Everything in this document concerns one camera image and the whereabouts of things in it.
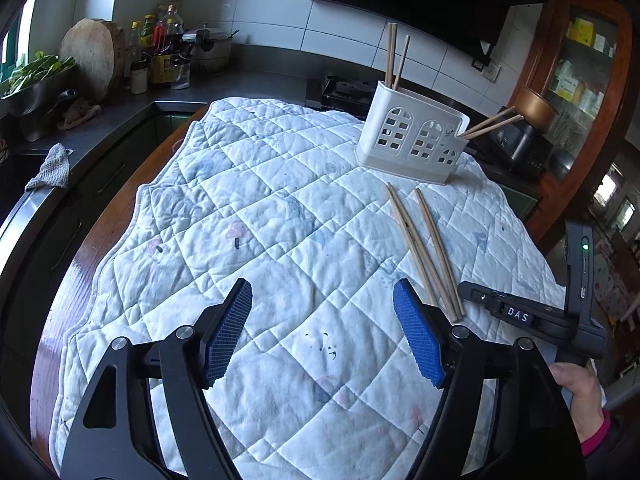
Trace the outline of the person's right hand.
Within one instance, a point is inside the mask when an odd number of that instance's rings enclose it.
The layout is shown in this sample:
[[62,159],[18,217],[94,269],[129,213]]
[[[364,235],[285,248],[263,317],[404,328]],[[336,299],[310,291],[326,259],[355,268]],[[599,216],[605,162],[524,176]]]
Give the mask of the person's right hand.
[[552,363],[550,372],[555,382],[573,395],[570,416],[580,442],[593,437],[605,422],[602,391],[597,375],[590,363]]

